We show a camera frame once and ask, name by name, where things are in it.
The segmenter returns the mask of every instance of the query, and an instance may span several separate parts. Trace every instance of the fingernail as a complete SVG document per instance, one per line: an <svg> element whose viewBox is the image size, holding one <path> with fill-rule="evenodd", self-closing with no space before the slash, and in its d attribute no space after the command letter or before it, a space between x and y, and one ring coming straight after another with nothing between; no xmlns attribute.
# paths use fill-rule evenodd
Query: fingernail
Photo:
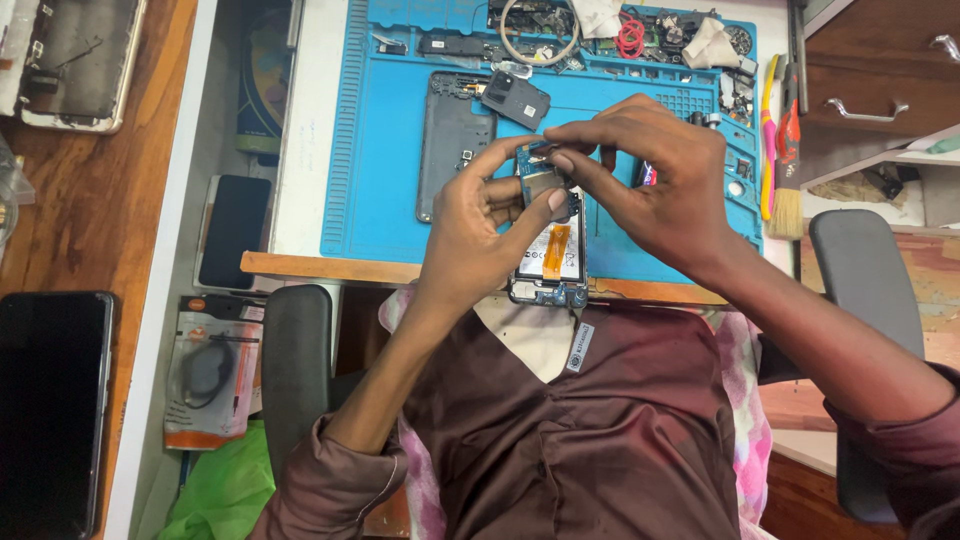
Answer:
<svg viewBox="0 0 960 540"><path fill-rule="evenodd" d="M550 162L568 173L573 172L573 161L559 152L554 152L553 155L550 156Z"/></svg>
<svg viewBox="0 0 960 540"><path fill-rule="evenodd" d="M562 189L554 190L553 193L550 193L550 198L546 200L550 211L556 211L564 202L566 202L566 191Z"/></svg>

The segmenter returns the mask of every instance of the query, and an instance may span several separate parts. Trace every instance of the wooden cabinet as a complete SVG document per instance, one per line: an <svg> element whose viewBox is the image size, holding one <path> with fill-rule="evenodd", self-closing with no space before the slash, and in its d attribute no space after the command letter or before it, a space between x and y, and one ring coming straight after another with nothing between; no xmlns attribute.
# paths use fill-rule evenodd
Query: wooden cabinet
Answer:
<svg viewBox="0 0 960 540"><path fill-rule="evenodd" d="M807 38L802 183L960 125L960 62L930 46L940 35L960 38L960 2L856 0ZM846 118L831 98L851 114L909 110L891 122Z"/></svg>

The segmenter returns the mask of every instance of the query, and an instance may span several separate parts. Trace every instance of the wooden drawer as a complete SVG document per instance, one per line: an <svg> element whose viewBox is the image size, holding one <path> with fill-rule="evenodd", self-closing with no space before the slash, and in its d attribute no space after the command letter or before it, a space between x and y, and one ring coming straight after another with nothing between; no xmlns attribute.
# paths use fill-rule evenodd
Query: wooden drawer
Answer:
<svg viewBox="0 0 960 540"><path fill-rule="evenodd" d="M915 137L930 135L960 124L960 80L942 81L907 77L823 65L808 65L807 91L810 110L804 123L822 126L864 129ZM830 98L839 98L847 111L855 114L889 116L893 104L906 104L893 122L850 120L834 106Z"/></svg>
<svg viewBox="0 0 960 540"><path fill-rule="evenodd" d="M936 36L960 39L956 0L857 0L806 41L807 64L960 81Z"/></svg>

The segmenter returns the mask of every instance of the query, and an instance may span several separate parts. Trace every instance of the shirt sleeve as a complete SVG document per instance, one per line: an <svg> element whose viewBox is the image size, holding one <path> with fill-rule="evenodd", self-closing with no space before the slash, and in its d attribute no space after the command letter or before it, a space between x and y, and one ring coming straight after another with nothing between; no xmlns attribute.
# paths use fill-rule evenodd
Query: shirt sleeve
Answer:
<svg viewBox="0 0 960 540"><path fill-rule="evenodd" d="M407 455L395 432L380 455L360 454L324 436L330 416L287 456L248 538L359 538L367 514L406 479Z"/></svg>
<svg viewBox="0 0 960 540"><path fill-rule="evenodd" d="M960 393L960 372L929 366ZM824 407L837 428L891 474L890 504L911 538L943 538L960 529L960 399L912 422L860 422Z"/></svg>

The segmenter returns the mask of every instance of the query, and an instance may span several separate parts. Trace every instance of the cable in package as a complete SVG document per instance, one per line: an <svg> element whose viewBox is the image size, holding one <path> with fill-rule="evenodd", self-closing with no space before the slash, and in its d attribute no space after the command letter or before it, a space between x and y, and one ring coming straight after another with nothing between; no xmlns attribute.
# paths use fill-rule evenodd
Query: cable in package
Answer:
<svg viewBox="0 0 960 540"><path fill-rule="evenodd" d="M213 450L247 431L262 321L263 305L252 300L180 297L163 415L167 448Z"/></svg>

